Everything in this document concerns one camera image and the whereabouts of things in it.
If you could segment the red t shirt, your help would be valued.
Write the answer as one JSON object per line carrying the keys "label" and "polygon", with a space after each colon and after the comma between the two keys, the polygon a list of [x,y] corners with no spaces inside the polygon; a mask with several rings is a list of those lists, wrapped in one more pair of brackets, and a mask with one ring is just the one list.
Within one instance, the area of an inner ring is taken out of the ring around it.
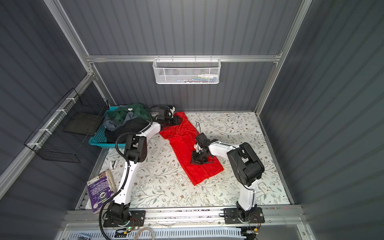
{"label": "red t shirt", "polygon": [[194,186],[204,180],[221,173],[224,168],[217,157],[209,157],[211,164],[193,165],[191,164],[192,153],[195,150],[197,130],[190,123],[184,112],[177,112],[175,117],[181,118],[181,123],[177,126],[169,127],[160,131],[160,135],[169,140],[174,153]]}

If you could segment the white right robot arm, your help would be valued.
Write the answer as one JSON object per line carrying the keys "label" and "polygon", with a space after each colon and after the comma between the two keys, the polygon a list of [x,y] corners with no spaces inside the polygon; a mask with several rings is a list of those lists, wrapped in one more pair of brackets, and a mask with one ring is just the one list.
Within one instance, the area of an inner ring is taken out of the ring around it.
{"label": "white right robot arm", "polygon": [[212,164],[209,158],[221,157],[231,164],[234,176],[242,185],[236,203],[237,217],[240,221],[248,221],[255,214],[256,189],[265,167],[249,143],[230,145],[217,139],[209,140],[205,134],[196,136],[196,144],[192,153],[192,165]]}

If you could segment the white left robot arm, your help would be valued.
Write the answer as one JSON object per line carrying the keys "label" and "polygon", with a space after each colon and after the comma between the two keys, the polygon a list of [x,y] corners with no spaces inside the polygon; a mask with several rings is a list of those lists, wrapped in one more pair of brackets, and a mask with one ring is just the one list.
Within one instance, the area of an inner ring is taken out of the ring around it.
{"label": "white left robot arm", "polygon": [[111,221],[118,226],[126,226],[131,221],[129,207],[132,188],[137,171],[147,158],[148,140],[160,131],[182,122],[181,118],[174,116],[174,106],[153,107],[158,108],[159,113],[156,117],[150,117],[146,127],[140,131],[123,133],[115,142],[116,151],[125,160],[125,168],[118,191],[108,199],[105,221]]}

